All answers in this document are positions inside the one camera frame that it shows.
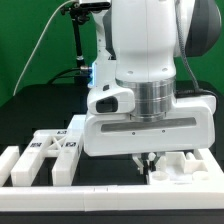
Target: black cable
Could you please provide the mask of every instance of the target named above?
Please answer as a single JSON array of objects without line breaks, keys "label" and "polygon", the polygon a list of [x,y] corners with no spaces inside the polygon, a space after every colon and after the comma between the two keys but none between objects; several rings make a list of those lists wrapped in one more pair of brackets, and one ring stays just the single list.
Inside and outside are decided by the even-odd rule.
[{"label": "black cable", "polygon": [[80,71],[80,68],[70,68],[70,69],[66,69],[66,70],[58,73],[57,75],[55,75],[52,79],[50,79],[47,82],[47,84],[52,84],[58,77],[61,77],[62,75],[65,75],[67,73],[74,72],[74,71]]},{"label": "black cable", "polygon": [[89,75],[67,75],[67,76],[59,76],[59,77],[56,77],[56,78],[54,78],[54,81],[57,80],[57,79],[76,78],[76,77],[90,78]]}]

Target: green wall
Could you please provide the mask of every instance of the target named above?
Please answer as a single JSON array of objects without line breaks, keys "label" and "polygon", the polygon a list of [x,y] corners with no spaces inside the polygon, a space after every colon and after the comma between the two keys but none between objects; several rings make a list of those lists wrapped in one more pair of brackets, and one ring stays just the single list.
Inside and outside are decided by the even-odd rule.
[{"label": "green wall", "polygon": [[[0,0],[0,105],[12,97],[17,79],[29,58],[46,22],[65,0]],[[216,0],[224,18],[224,1]],[[91,63],[96,55],[93,21],[81,27],[83,51]],[[209,81],[224,93],[224,35],[205,56],[191,58],[190,65],[199,80]],[[20,89],[46,83],[56,73],[75,67],[75,45],[69,15],[56,16],[37,51]],[[180,59],[176,60],[177,77],[188,76]]]}]

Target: white foam block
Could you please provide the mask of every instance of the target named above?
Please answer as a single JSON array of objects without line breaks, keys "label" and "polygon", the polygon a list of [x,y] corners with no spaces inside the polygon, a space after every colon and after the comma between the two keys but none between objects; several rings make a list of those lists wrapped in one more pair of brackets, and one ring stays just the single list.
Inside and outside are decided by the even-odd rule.
[{"label": "white foam block", "polygon": [[68,136],[52,169],[54,186],[71,186],[83,147],[82,132]]},{"label": "white foam block", "polygon": [[10,146],[2,153],[0,157],[0,187],[4,185],[8,179],[12,168],[19,159],[19,148]]},{"label": "white foam block", "polygon": [[44,149],[51,144],[51,139],[50,136],[35,136],[33,138],[11,171],[14,187],[29,187],[32,185],[44,161]]}]

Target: white plastic block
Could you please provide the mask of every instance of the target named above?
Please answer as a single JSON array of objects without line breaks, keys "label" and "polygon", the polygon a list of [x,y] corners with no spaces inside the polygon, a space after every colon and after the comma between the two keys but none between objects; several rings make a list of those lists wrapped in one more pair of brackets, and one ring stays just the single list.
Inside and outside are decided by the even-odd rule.
[{"label": "white plastic block", "polygon": [[118,210],[117,186],[94,187],[84,194],[85,211]]},{"label": "white plastic block", "polygon": [[83,147],[83,137],[68,136],[52,169],[54,186],[70,186]]},{"label": "white plastic block", "polygon": [[19,148],[17,146],[10,146],[2,153],[0,157],[0,187],[4,185],[12,168],[19,159]]},{"label": "white plastic block", "polygon": [[51,144],[51,139],[50,136],[35,136],[33,138],[11,171],[14,187],[29,187],[32,185],[44,161],[44,149]]}]

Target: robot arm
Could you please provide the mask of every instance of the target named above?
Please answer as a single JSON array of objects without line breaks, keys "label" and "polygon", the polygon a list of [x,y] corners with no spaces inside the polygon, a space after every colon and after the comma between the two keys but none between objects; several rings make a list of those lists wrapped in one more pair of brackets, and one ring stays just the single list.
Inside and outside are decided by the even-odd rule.
[{"label": "robot arm", "polygon": [[[113,0],[110,25],[116,60],[110,60],[105,45],[98,42],[84,130],[84,149],[89,155],[176,151],[213,144],[215,98],[176,99],[173,58],[183,48],[186,56],[198,56],[214,45],[221,29],[219,11],[214,0],[175,4],[174,0]],[[180,47],[176,12],[183,27],[184,46]],[[101,24],[97,29],[102,28],[103,18],[94,17]]]}]

